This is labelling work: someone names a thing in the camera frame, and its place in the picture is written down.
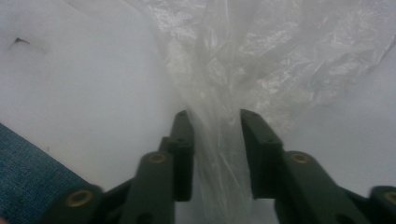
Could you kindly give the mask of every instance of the transparent plastic sheet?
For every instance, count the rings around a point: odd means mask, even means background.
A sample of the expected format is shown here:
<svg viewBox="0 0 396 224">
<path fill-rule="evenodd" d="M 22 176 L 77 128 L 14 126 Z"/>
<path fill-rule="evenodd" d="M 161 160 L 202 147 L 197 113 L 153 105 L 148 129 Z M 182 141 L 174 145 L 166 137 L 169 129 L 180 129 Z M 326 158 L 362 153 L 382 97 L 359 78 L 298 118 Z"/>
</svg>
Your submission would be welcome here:
<svg viewBox="0 0 396 224">
<path fill-rule="evenodd" d="M 370 73 L 394 43 L 387 0 L 144 0 L 197 133 L 211 223 L 249 223 L 239 109 L 283 134 Z"/>
</svg>

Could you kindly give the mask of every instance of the denim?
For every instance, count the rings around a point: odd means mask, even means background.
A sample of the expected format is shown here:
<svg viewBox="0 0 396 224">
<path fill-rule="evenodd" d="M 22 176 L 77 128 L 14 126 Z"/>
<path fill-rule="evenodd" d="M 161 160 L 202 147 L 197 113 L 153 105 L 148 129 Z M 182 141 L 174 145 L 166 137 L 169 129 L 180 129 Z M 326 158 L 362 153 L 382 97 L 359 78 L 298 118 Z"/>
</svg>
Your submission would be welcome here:
<svg viewBox="0 0 396 224">
<path fill-rule="evenodd" d="M 10 224 L 37 223 L 57 196 L 86 184 L 0 123 L 0 217 Z"/>
</svg>

